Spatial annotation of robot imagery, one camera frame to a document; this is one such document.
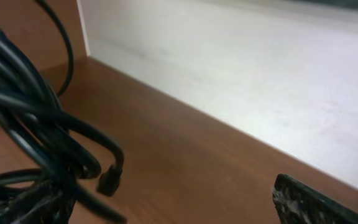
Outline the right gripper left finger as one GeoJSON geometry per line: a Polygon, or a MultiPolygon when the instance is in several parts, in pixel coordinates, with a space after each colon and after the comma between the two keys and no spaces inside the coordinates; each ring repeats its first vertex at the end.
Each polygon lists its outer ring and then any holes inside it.
{"type": "Polygon", "coordinates": [[[67,224],[75,198],[45,180],[0,204],[0,224],[67,224]]]}

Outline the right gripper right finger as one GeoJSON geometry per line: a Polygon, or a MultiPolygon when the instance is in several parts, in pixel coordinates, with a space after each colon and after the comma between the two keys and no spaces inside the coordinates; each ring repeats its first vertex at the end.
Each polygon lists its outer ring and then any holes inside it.
{"type": "Polygon", "coordinates": [[[358,224],[358,213],[286,174],[277,175],[272,198],[281,224],[358,224]]]}

